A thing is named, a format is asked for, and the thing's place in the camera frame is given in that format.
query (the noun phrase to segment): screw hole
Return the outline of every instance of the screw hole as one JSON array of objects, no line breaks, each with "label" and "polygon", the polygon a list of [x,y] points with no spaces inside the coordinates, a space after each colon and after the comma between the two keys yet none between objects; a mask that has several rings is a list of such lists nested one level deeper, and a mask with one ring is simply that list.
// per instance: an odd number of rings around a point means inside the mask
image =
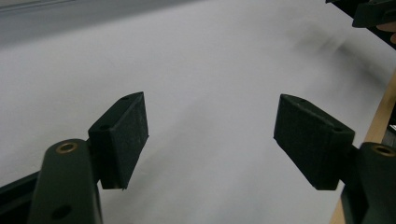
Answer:
[{"label": "screw hole", "polygon": [[62,219],[64,217],[67,217],[71,211],[72,211],[72,207],[68,204],[64,204],[58,207],[57,209],[53,210],[51,214],[51,218],[52,220]]},{"label": "screw hole", "polygon": [[102,125],[102,126],[100,126],[100,130],[107,130],[107,129],[109,129],[110,128],[110,126],[109,125]]},{"label": "screw hole", "polygon": [[60,154],[64,154],[77,149],[77,147],[78,147],[77,143],[68,142],[58,146],[56,148],[56,151]]},{"label": "screw hole", "polygon": [[396,153],[392,149],[387,148],[387,147],[373,147],[373,150],[376,153],[381,154],[386,157],[395,157],[396,156]]}]

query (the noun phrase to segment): white surface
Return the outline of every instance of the white surface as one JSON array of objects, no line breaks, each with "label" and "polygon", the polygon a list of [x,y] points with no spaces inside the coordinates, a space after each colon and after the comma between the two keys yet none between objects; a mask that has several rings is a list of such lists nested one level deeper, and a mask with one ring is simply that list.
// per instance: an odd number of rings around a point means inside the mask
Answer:
[{"label": "white surface", "polygon": [[279,94],[340,119],[358,146],[396,53],[323,2],[91,0],[0,15],[0,185],[144,91],[150,138],[129,188],[101,190],[105,223],[327,223],[339,190],[315,191],[273,140]]}]

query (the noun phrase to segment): black mount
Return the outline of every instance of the black mount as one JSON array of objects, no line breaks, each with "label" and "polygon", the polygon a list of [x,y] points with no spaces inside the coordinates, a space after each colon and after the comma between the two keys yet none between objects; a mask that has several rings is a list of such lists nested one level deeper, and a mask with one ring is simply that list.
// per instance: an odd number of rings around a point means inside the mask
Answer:
[{"label": "black mount", "polygon": [[346,184],[346,224],[396,223],[396,150],[377,143],[356,149],[354,135],[305,99],[280,96],[275,140],[315,189]]},{"label": "black mount", "polygon": [[396,49],[390,42],[392,33],[376,29],[377,25],[396,21],[396,0],[327,0],[353,18],[352,26],[367,28],[384,42]]},{"label": "black mount", "polygon": [[120,98],[89,136],[53,145],[39,172],[0,188],[0,223],[103,223],[97,182],[126,189],[149,137],[143,92]]}]

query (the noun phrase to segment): wooden edge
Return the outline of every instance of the wooden edge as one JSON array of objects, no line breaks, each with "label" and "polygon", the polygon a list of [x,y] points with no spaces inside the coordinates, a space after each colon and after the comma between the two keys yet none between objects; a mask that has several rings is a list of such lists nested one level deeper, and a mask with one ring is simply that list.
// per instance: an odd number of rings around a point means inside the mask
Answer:
[{"label": "wooden edge", "polygon": [[[390,115],[396,102],[396,71],[385,90],[384,96],[375,112],[364,142],[381,143],[388,126]],[[341,199],[338,200],[332,213],[330,224],[345,224],[344,210]]]}]

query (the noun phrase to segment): black plastic bracket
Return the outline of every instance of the black plastic bracket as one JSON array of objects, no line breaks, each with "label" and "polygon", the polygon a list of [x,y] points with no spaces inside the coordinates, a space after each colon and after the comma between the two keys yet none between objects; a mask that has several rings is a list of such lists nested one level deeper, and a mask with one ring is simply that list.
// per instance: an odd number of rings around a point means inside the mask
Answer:
[{"label": "black plastic bracket", "polygon": [[143,92],[119,99],[89,135],[53,145],[39,172],[0,188],[0,223],[101,224],[97,182],[126,189],[149,137]]},{"label": "black plastic bracket", "polygon": [[354,132],[305,99],[282,94],[274,138],[315,189],[346,187],[346,224],[396,223],[396,149],[352,146]]}]

